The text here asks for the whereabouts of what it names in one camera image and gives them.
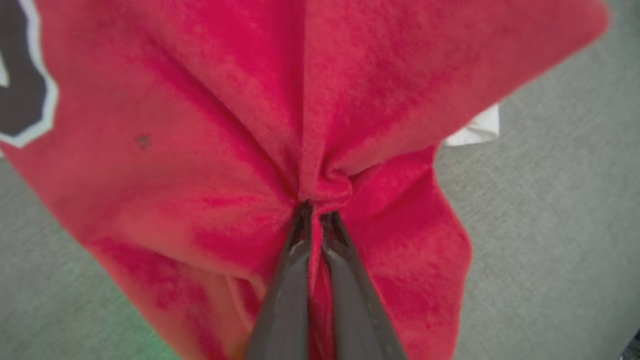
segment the black number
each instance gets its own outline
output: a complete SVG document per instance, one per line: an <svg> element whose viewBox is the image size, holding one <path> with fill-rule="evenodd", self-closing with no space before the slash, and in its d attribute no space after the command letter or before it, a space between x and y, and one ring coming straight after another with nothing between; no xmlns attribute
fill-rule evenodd
<svg viewBox="0 0 640 360"><path fill-rule="evenodd" d="M32 0L0 0L0 140L16 146L51 127L57 98L42 63L39 22Z"/></svg>

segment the dark spot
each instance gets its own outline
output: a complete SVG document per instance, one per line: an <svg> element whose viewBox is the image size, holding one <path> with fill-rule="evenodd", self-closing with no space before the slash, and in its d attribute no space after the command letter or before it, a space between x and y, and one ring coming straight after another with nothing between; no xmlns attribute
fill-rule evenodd
<svg viewBox="0 0 640 360"><path fill-rule="evenodd" d="M140 150L147 150L147 147L151 145L151 134L142 134L136 138L136 144Z"/></svg>

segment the white outline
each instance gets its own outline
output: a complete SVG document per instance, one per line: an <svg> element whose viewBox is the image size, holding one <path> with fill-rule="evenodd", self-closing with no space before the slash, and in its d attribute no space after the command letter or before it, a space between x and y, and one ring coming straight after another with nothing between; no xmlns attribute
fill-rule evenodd
<svg viewBox="0 0 640 360"><path fill-rule="evenodd" d="M27 17L27 43L31 61L36 70L38 70L44 78L46 86L44 105L42 106L42 119L32 126L29 126L17 136L0 134L0 141L15 147L23 147L53 128L53 118L58 103L58 86L51 75L49 75L44 61L42 61L42 52L40 50L40 16L38 16L38 10L33 0L18 0L18 3L22 6Z"/></svg>

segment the gray floor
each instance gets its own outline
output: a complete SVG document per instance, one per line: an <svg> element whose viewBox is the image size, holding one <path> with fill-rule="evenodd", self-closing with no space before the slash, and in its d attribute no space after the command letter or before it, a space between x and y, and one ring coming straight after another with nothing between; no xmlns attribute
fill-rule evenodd
<svg viewBox="0 0 640 360"><path fill-rule="evenodd" d="M444 149L474 242L456 360L615 360L640 327L640 2ZM0 160L0 359L175 359Z"/></svg>

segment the red jersey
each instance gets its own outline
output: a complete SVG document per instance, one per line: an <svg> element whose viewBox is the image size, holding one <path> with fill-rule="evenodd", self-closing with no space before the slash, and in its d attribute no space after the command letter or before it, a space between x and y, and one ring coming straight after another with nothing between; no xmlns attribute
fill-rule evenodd
<svg viewBox="0 0 640 360"><path fill-rule="evenodd" d="M592 41L594 0L2 0L0 148L184 359L246 341L294 207L339 210L410 359L470 245L438 144ZM310 262L312 355L332 358Z"/></svg>

